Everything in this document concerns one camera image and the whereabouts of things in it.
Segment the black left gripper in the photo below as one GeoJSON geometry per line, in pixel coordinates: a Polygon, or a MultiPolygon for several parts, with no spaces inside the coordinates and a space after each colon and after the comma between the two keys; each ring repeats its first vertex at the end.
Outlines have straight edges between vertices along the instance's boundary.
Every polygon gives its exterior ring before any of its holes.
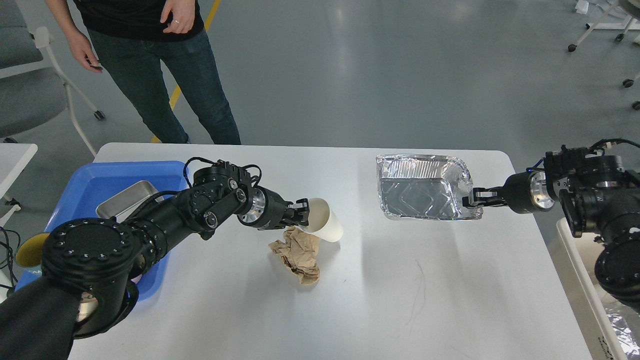
{"type": "Polygon", "coordinates": [[[281,198],[278,193],[257,187],[252,191],[251,205],[247,212],[237,215],[243,225],[261,231],[281,230],[292,226],[308,226],[310,203],[300,198],[295,203],[281,198]]]}

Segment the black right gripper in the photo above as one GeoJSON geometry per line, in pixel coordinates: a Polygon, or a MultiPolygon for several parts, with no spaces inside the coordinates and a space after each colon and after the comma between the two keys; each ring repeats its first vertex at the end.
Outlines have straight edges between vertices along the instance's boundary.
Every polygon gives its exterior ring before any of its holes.
{"type": "Polygon", "coordinates": [[[507,178],[502,187],[473,187],[462,198],[466,208],[507,207],[516,214],[548,212],[555,200],[547,188],[544,171],[526,171],[507,178]]]}

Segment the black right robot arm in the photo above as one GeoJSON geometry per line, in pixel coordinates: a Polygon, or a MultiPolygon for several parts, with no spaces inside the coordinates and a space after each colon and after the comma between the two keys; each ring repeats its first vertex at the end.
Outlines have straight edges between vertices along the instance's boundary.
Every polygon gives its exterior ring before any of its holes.
{"type": "Polygon", "coordinates": [[[466,208],[508,207],[516,214],[548,212],[560,205],[572,237],[595,234],[603,250],[594,274],[610,296],[634,311],[640,307],[639,173],[613,146],[638,142],[613,137],[590,146],[546,152],[534,166],[510,175],[502,186],[474,187],[462,198],[466,208]]]}

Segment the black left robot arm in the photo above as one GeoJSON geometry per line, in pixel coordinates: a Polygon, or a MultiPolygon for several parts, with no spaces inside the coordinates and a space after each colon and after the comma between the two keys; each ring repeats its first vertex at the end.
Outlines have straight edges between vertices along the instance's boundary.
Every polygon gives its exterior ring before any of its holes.
{"type": "Polygon", "coordinates": [[[1,304],[3,360],[66,360],[73,342],[103,334],[137,305],[134,278],[192,234],[210,239],[235,215],[258,230],[307,226],[307,198],[295,202],[261,186],[250,165],[209,161],[181,191],[145,200],[124,221],[79,218],[44,241],[39,278],[1,304]]]}

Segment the person's left hand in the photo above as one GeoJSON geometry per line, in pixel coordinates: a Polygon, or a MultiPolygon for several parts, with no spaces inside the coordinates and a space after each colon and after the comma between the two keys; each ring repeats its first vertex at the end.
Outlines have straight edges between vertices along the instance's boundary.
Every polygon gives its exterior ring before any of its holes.
{"type": "Polygon", "coordinates": [[[160,22],[165,24],[164,34],[187,34],[195,22],[196,0],[166,0],[160,22]]]}

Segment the person's right hand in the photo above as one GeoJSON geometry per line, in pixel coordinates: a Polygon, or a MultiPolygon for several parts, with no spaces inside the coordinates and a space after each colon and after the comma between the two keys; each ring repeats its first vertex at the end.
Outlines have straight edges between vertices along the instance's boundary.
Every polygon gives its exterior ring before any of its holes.
{"type": "Polygon", "coordinates": [[[96,57],[89,39],[79,30],[71,30],[65,35],[73,59],[92,73],[102,73],[103,68],[96,57]]]}

